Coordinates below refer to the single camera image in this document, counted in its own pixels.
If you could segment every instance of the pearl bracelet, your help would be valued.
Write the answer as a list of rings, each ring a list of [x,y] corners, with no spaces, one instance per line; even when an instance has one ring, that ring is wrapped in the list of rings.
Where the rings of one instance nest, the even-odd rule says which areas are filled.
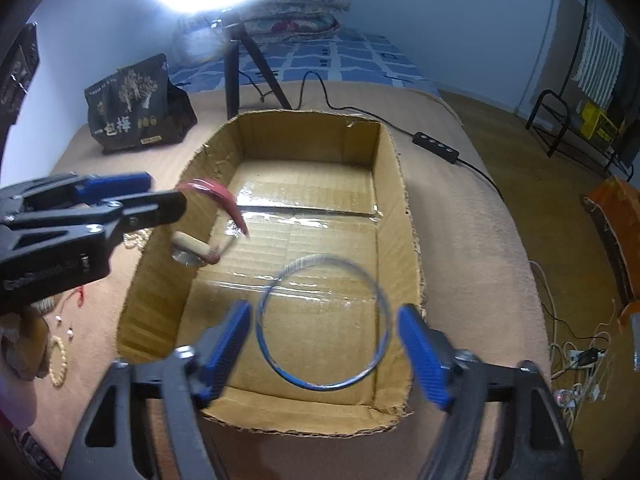
[[[60,364],[60,373],[58,375],[55,374],[53,370],[53,365],[49,362],[49,377],[51,378],[51,382],[57,388],[62,386],[65,383],[66,379],[66,351],[65,346],[62,343],[62,339],[57,335],[51,337],[51,353],[53,354],[53,349],[55,346],[60,347],[60,358],[62,359],[62,363]]]

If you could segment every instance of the bracelet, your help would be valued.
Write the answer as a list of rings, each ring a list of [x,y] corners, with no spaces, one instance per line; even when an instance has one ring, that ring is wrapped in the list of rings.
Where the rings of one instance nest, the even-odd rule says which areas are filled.
[[[53,370],[53,365],[51,364],[50,357],[49,357],[49,377],[51,378],[51,382],[53,383],[53,385],[59,388],[65,383],[65,379],[66,379],[67,364],[66,364],[65,345],[62,343],[62,339],[57,335],[51,337],[50,344],[51,344],[52,354],[55,346],[58,346],[60,348],[60,358],[62,359],[62,363],[60,364],[60,373],[58,375],[55,374]]]
[[[380,312],[383,315],[382,317],[384,317],[385,319],[385,333],[380,339],[378,350],[376,351],[376,354],[374,355],[372,361],[367,365],[366,368],[364,368],[363,371],[361,371],[356,376],[353,376],[351,379],[332,384],[308,383],[307,381],[303,381],[302,379],[294,377],[293,375],[284,371],[269,352],[267,342],[264,339],[264,333],[262,332],[262,320],[264,318],[264,311],[267,308],[267,302],[269,301],[269,297],[273,293],[274,289],[280,285],[280,282],[284,278],[290,276],[298,270],[320,265],[335,265],[338,267],[343,267],[344,269],[350,270],[354,274],[360,276],[375,291],[377,304],[380,308]],[[295,384],[299,388],[312,390],[314,392],[332,392],[335,390],[341,390],[343,388],[346,388],[347,386],[351,386],[352,384],[363,380],[366,376],[368,376],[374,370],[374,368],[376,368],[378,364],[380,364],[380,361],[386,353],[386,349],[389,346],[389,340],[391,339],[391,327],[391,308],[389,307],[388,299],[386,298],[384,291],[378,285],[378,282],[376,282],[376,280],[374,280],[366,270],[364,270],[357,264],[344,258],[333,256],[331,254],[311,254],[310,256],[302,256],[301,258],[298,258],[297,260],[289,263],[268,286],[262,299],[260,300],[260,304],[258,305],[255,316],[255,335],[258,339],[258,346],[260,347],[262,355],[268,362],[269,366],[273,368],[273,370],[285,381],[291,384]]]

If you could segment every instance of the cardboard box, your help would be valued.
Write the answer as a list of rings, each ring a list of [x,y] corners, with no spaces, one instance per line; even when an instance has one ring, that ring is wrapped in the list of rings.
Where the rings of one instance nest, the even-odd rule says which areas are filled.
[[[184,217],[154,229],[118,326],[120,354],[162,358],[192,344],[241,298],[256,305],[282,267],[304,254],[349,258],[374,276],[394,313],[421,304],[419,249],[392,138],[353,116],[269,110],[229,121],[196,153],[181,182],[207,176],[238,197],[250,237],[215,266],[171,258],[172,230],[221,243],[230,219],[190,193]],[[372,358],[382,327],[366,284],[343,269],[314,267],[282,283],[265,316],[279,364],[316,383],[353,376]],[[206,416],[240,428],[352,435],[385,430],[404,413],[411,369],[394,332],[369,377],[337,392],[311,392],[269,368],[252,333],[223,397]]]

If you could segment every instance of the beige blanket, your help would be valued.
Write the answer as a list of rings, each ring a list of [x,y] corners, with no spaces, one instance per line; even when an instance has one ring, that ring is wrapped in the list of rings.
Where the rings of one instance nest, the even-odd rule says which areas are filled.
[[[297,104],[300,83],[283,85]],[[435,98],[405,89],[366,83],[329,82],[334,106],[371,110],[410,132],[423,131],[460,150],[461,158],[484,170],[459,119]],[[244,109],[276,106],[273,96],[261,104],[255,90],[242,88]],[[226,119],[223,92],[191,96],[199,123],[177,146],[141,153],[102,155],[83,127],[55,167],[56,172],[117,173],[148,171],[156,187],[174,182],[193,150]],[[308,82],[303,108],[327,110],[320,85]],[[426,280],[426,310],[432,327],[453,344],[468,348],[494,364],[537,362],[548,377],[546,332],[526,252],[507,208],[495,191],[468,168],[448,162],[393,131],[409,204],[420,238]],[[50,319],[52,332],[63,337],[72,323],[75,337],[66,344],[68,377],[56,390],[37,380],[38,418],[33,434],[61,465],[84,407],[109,362],[116,356],[119,307],[140,253],[123,246],[111,259],[111,274],[86,287],[82,309],[65,307],[62,327]],[[442,414],[422,398],[419,388],[409,401],[414,414],[388,433],[350,439],[302,438],[258,434],[207,423],[232,478],[241,479],[413,479],[436,439]],[[154,406],[156,422],[161,420]],[[495,406],[487,410],[471,478],[484,476],[492,446]],[[166,478],[176,478],[171,452],[159,431],[158,455]]]

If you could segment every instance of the bed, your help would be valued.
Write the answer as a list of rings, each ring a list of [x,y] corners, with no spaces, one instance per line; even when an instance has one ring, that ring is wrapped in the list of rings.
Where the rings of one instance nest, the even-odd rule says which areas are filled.
[[[284,68],[281,75],[289,70],[293,69]],[[459,149],[465,160],[486,170],[460,120],[432,93],[397,88],[396,80],[372,84],[329,79],[327,88],[333,104],[362,107],[410,131],[428,131]],[[190,95],[199,122],[181,144],[105,156],[84,126],[54,171],[148,171],[156,187],[165,188],[180,174],[193,150],[226,120],[224,92],[202,91],[205,88],[195,83],[204,84],[202,78],[193,81],[193,89],[201,90]],[[297,96],[300,82],[283,82],[282,87],[286,95]],[[241,88],[241,98],[249,110],[278,107],[273,95],[261,103],[255,90],[247,86]],[[303,108],[327,110],[318,82],[310,81],[305,86]],[[546,331],[536,285],[504,203],[477,174],[415,146],[408,136],[396,131],[393,136],[420,238],[429,323],[446,332],[454,345],[470,349],[487,362],[513,366],[530,359],[548,378]],[[49,380],[36,381],[41,415],[32,433],[59,465],[85,405],[116,357],[120,306],[139,259],[137,249],[117,247],[111,258],[111,274],[86,286],[84,307],[67,307],[65,326],[61,328],[49,319],[55,335],[64,337],[67,322],[75,332],[73,342],[66,345],[69,371],[65,384],[56,389]],[[293,480],[301,471],[310,479],[412,479],[436,439],[443,415],[424,400],[419,388],[414,388],[408,406],[411,415],[394,431],[348,439],[251,433],[215,423],[205,423],[202,429],[206,439],[215,439],[230,476],[236,479]],[[151,410],[163,477],[177,478],[161,431],[160,407],[154,404]],[[484,478],[496,414],[496,406],[488,408],[471,479]]]
[[[440,97],[435,85],[385,36],[342,28],[332,38],[279,41],[261,45],[271,70],[280,82],[298,81],[314,70],[325,81],[377,83],[417,89]],[[264,78],[244,48],[240,50],[240,83],[263,82]],[[225,87],[224,61],[217,59],[195,66],[176,65],[169,78],[189,93]]]

